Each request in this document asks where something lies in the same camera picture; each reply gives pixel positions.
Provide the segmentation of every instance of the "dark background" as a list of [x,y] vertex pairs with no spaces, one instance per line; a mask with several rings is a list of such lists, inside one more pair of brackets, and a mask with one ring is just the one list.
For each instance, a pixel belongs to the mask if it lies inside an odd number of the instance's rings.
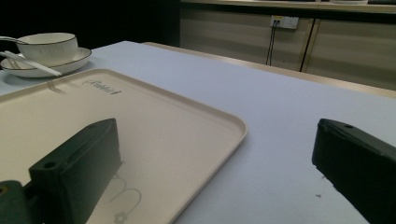
[[[87,49],[123,40],[179,45],[178,0],[7,0],[0,15],[4,36],[72,33]],[[7,41],[0,42],[0,50],[19,52]]]

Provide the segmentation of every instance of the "screw hole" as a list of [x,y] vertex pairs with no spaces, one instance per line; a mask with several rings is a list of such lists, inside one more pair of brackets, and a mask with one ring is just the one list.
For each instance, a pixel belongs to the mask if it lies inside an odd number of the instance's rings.
[[44,164],[44,168],[49,169],[49,168],[54,167],[55,165],[56,165],[56,162],[50,161],[50,162],[47,162],[46,164]]
[[7,191],[8,191],[8,187],[7,186],[0,186],[0,196],[5,194]]

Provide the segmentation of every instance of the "logo on tray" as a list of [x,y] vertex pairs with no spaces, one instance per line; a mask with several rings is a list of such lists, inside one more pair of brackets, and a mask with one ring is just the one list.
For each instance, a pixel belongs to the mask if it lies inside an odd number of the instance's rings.
[[82,85],[83,86],[93,86],[101,91],[105,91],[110,94],[117,94],[117,93],[121,92],[121,91],[114,89],[114,87],[107,86],[106,84],[102,83],[102,81],[99,81],[99,80],[85,81],[82,83]]

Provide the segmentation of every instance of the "table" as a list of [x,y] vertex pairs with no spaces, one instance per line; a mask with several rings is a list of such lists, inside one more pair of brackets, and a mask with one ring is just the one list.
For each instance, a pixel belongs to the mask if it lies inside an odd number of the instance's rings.
[[[396,146],[395,92],[128,41],[94,49],[79,71],[92,68],[146,81],[246,122],[245,141],[176,223],[367,223],[312,164],[317,124],[343,121]],[[0,93],[49,79],[2,71]]]

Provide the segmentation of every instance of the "spoon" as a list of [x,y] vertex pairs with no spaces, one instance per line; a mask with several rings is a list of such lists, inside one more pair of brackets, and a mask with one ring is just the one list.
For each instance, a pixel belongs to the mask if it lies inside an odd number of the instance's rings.
[[26,43],[24,41],[21,41],[21,40],[17,39],[17,38],[13,38],[13,37],[9,37],[9,36],[1,36],[0,35],[0,40],[16,42],[16,43],[19,43],[19,44],[28,44],[28,43]]
[[44,72],[47,72],[47,73],[50,73],[50,74],[52,74],[52,75],[54,75],[56,77],[59,77],[59,76],[62,75],[62,73],[60,73],[58,71],[55,71],[55,70],[53,70],[51,68],[48,68],[47,66],[44,66],[44,65],[42,65],[40,63],[35,63],[33,61],[30,61],[28,59],[23,58],[22,56],[20,56],[18,54],[14,54],[14,53],[9,52],[9,51],[4,51],[4,52],[0,51],[0,55],[4,56],[4,57],[12,58],[12,59],[14,59],[14,60],[16,60],[16,61],[18,61],[20,63],[29,64],[29,65],[37,68],[37,69],[40,69],[40,70],[42,70]]

